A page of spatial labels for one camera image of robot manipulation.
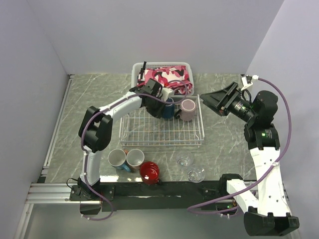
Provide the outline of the dark blue mug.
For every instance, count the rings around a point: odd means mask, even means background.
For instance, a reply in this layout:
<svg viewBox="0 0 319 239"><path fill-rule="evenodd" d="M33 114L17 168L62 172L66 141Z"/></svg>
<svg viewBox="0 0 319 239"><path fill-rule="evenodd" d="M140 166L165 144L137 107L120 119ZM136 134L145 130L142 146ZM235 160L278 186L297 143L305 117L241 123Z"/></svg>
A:
<svg viewBox="0 0 319 239"><path fill-rule="evenodd" d="M167 102L169 102L170 104L166 104L163 109L162 118L164 119L170 119L174 116L174 100L171 97L169 97L167 99Z"/></svg>

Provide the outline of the mauve purple mug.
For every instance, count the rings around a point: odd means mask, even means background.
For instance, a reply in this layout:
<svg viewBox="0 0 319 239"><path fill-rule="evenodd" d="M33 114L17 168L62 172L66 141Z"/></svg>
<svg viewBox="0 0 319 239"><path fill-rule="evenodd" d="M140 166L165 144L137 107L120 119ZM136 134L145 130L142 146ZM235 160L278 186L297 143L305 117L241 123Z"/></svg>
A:
<svg viewBox="0 0 319 239"><path fill-rule="evenodd" d="M193 100L185 99L180 103L180 109L174 114L175 119L190 121L195 117L196 104Z"/></svg>

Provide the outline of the salmon pink mug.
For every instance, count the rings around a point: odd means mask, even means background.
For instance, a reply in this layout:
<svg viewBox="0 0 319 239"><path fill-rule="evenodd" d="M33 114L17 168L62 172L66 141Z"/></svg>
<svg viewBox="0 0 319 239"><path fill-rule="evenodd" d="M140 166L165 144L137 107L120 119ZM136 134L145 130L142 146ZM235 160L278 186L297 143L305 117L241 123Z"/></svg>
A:
<svg viewBox="0 0 319 239"><path fill-rule="evenodd" d="M145 155L140 149L125 150L126 159L124 169L127 172L138 171L145 161Z"/></svg>

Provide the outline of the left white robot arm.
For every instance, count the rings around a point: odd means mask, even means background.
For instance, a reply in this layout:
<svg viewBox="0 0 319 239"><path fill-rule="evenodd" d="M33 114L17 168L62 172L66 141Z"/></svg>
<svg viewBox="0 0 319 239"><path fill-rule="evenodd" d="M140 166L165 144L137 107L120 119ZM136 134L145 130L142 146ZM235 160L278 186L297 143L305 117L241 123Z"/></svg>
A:
<svg viewBox="0 0 319 239"><path fill-rule="evenodd" d="M126 114L139 108L145 108L155 117L161 118L165 102L174 91L163 87L155 80L149 80L143 86L135 86L106 106L89 107L82 120L79 137L83 150L83 166L79 184L83 184L82 194L88 200L99 196L101 152L109 145L113 123Z"/></svg>

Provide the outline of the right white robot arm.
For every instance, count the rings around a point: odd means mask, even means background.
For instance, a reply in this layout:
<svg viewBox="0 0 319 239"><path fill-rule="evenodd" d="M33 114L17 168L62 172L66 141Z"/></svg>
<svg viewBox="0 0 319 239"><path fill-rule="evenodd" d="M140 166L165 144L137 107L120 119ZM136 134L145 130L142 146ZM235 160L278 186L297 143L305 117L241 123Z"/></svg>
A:
<svg viewBox="0 0 319 239"><path fill-rule="evenodd" d="M238 174L223 174L218 192L232 197L244 213L244 227L250 236L285 236L300 226L292 215L284 193L280 164L280 140L272 123L278 110L278 96L260 91L246 100L244 91L233 82L219 91L200 95L203 103L220 116L233 114L245 122L244 137L253 158L258 196Z"/></svg>

